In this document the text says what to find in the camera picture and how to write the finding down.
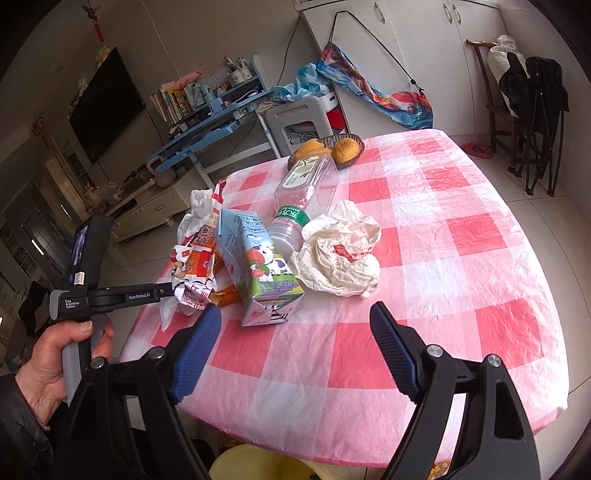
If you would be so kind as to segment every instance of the device screen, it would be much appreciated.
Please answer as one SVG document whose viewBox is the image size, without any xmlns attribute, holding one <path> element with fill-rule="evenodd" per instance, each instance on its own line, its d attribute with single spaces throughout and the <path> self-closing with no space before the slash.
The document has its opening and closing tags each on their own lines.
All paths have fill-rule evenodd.
<svg viewBox="0 0 591 480">
<path fill-rule="evenodd" d="M 86 232 L 88 231 L 88 225 L 80 230 L 76 234 L 76 239 L 74 240 L 74 247 L 72 248 L 72 257 L 70 258 L 70 265 L 75 267 L 80 263 L 80 259 L 82 258 L 82 251 L 84 250 L 84 242 L 86 241 Z"/>
</svg>

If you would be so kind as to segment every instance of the cabinet handle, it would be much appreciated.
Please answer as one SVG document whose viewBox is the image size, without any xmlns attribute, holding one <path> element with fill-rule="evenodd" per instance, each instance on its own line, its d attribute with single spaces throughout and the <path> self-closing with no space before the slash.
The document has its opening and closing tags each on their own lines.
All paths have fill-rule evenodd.
<svg viewBox="0 0 591 480">
<path fill-rule="evenodd" d="M 455 5 L 452 5 L 453 11 L 456 13 L 457 16 L 457 24 L 461 25 L 462 24 L 462 16 L 460 15 L 460 11 L 456 8 Z"/>
<path fill-rule="evenodd" d="M 386 23 L 386 19 L 384 18 L 384 14 L 382 13 L 382 9 L 379 7 L 379 5 L 378 5 L 377 2 L 374 3 L 374 8 L 377 8 L 378 9 L 379 16 L 382 17 L 382 19 L 380 20 L 380 22 L 382 22 L 383 24 L 385 24 Z"/>
<path fill-rule="evenodd" d="M 447 20 L 449 21 L 449 23 L 453 23 L 452 13 L 449 11 L 446 4 L 443 4 L 443 9 L 445 10 L 445 14 L 447 16 Z"/>
</svg>

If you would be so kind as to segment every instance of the plastic water bottle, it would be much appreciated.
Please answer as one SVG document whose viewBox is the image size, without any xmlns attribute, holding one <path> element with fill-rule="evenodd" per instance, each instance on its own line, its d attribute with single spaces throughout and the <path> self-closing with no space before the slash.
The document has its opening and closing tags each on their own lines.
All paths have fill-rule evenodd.
<svg viewBox="0 0 591 480">
<path fill-rule="evenodd" d="M 275 250 L 289 260 L 304 244 L 301 230 L 310 220 L 327 213 L 339 175 L 330 154 L 298 160 L 275 190 L 275 218 L 267 231 Z"/>
</svg>

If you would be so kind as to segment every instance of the pink toy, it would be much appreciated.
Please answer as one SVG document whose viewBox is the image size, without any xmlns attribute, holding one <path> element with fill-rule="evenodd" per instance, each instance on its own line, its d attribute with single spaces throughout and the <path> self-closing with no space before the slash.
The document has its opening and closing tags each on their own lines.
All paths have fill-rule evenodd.
<svg viewBox="0 0 591 480">
<path fill-rule="evenodd" d="M 179 78 L 176 82 L 174 82 L 171 87 L 174 90 L 182 90 L 184 89 L 189 83 L 193 83 L 195 80 L 199 78 L 201 75 L 199 72 L 191 72 L 186 74 L 184 77 Z"/>
</svg>

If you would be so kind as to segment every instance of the hanging ornament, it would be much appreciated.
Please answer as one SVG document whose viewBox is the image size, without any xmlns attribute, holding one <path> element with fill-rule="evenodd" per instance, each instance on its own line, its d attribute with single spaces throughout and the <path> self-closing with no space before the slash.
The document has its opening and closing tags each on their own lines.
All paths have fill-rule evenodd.
<svg viewBox="0 0 591 480">
<path fill-rule="evenodd" d="M 100 30 L 99 19 L 96 16 L 96 10 L 90 6 L 90 0 L 88 0 L 88 5 L 82 5 L 82 10 L 84 10 L 86 15 L 88 15 L 88 18 L 92 20 L 92 24 L 95 26 L 96 36 L 98 37 L 99 42 L 103 43 L 105 41 L 105 36 Z"/>
<path fill-rule="evenodd" d="M 45 128 L 45 124 L 43 123 L 43 117 L 38 116 L 35 119 L 35 121 L 33 122 L 33 125 L 31 126 L 31 133 L 33 135 L 35 135 L 36 137 L 38 137 L 39 135 L 41 135 L 41 132 L 43 131 L 44 128 Z"/>
</svg>

